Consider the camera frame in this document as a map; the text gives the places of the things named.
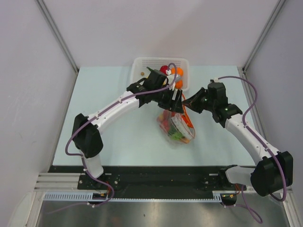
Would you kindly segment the clear zip top bag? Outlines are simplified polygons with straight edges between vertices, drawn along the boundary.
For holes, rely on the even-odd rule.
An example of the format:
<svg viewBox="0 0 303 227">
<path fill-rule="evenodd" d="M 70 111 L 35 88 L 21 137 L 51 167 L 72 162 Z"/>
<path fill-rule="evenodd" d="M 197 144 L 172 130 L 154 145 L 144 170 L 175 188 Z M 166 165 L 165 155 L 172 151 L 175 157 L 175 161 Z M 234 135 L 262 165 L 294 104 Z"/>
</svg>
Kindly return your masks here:
<svg viewBox="0 0 303 227">
<path fill-rule="evenodd" d="M 183 142 L 180 142 L 179 139 L 185 137 L 192 141 L 196 136 L 194 125 L 187 114 L 186 107 L 184 105 L 182 106 L 184 112 L 182 114 L 175 113 L 175 115 L 170 119 L 169 132 L 165 132 L 160 128 L 163 136 L 171 144 L 185 144 Z"/>
</svg>

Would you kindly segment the red strawberry bunch toy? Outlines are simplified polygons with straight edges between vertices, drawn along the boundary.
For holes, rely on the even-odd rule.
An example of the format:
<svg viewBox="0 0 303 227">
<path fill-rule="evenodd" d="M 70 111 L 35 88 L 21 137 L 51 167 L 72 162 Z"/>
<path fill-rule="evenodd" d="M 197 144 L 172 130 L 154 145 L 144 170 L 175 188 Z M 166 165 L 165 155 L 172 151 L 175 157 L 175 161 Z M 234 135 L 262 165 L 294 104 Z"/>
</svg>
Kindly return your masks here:
<svg viewBox="0 0 303 227">
<path fill-rule="evenodd" d="M 165 131 L 169 132 L 170 130 L 170 119 L 175 115 L 174 112 L 164 110 L 160 113 L 156 119 L 157 123 L 159 124 L 160 128 Z"/>
</svg>

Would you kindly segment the brown steak slice toy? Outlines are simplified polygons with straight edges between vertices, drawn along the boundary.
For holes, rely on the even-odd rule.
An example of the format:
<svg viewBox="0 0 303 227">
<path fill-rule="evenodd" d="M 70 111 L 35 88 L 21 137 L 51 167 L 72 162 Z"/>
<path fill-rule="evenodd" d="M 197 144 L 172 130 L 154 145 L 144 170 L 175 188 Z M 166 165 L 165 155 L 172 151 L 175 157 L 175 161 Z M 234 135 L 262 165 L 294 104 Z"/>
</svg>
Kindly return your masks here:
<svg viewBox="0 0 303 227">
<path fill-rule="evenodd" d="M 184 138 L 180 138 L 179 141 L 183 142 L 185 144 L 188 144 L 191 140 L 189 140 L 189 139 L 187 139 L 187 138 L 184 137 Z"/>
</svg>

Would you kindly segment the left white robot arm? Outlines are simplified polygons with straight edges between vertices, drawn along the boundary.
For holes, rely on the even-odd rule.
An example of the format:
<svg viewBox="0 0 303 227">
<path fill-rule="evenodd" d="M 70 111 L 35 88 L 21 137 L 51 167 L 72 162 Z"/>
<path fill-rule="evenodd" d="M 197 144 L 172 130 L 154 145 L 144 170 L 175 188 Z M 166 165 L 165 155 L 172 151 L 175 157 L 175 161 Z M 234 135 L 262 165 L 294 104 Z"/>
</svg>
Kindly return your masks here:
<svg viewBox="0 0 303 227">
<path fill-rule="evenodd" d="M 147 78 L 130 84 L 116 101 L 104 109 L 88 116 L 79 114 L 75 117 L 71 139 L 80 151 L 85 171 L 90 174 L 90 186 L 99 189 L 105 183 L 99 153 L 104 146 L 101 135 L 111 123 L 151 101 L 164 110 L 184 112 L 182 90 L 175 88 L 176 78 L 175 75 L 169 77 L 158 70 L 151 70 Z"/>
</svg>

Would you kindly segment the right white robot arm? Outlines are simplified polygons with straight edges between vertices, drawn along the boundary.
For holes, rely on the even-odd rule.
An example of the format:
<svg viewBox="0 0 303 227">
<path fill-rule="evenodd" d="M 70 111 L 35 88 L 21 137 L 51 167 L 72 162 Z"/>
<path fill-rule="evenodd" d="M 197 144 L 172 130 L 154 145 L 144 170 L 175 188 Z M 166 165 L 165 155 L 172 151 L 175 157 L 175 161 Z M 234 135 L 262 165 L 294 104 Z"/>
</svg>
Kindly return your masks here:
<svg viewBox="0 0 303 227">
<path fill-rule="evenodd" d="M 211 80 L 207 88 L 201 88 L 182 102 L 196 113 L 209 111 L 216 123 L 230 132 L 247 150 L 255 168 L 232 165 L 224 169 L 218 184 L 224 190 L 235 184 L 251 186 L 258 195 L 265 197 L 283 190 L 293 183 L 294 160 L 288 151 L 281 152 L 266 141 L 246 121 L 246 115 L 235 104 L 228 102 L 226 87 L 222 82 Z"/>
</svg>

